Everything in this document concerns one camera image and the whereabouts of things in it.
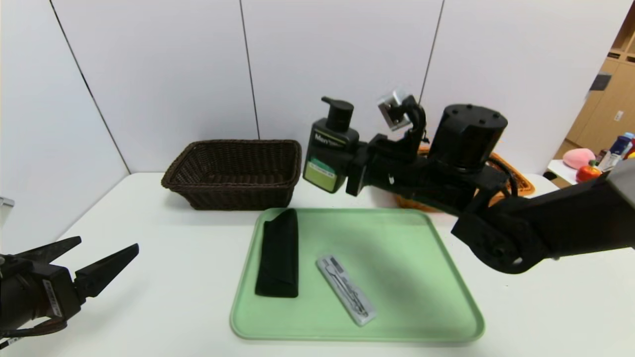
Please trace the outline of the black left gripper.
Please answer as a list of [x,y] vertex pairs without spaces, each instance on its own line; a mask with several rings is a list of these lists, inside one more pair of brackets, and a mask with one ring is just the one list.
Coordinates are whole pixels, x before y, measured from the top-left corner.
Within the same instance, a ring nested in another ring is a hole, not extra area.
[[70,237],[18,254],[1,256],[1,333],[54,334],[80,307],[78,298],[95,298],[139,254],[138,244],[75,271],[47,265],[81,244]]

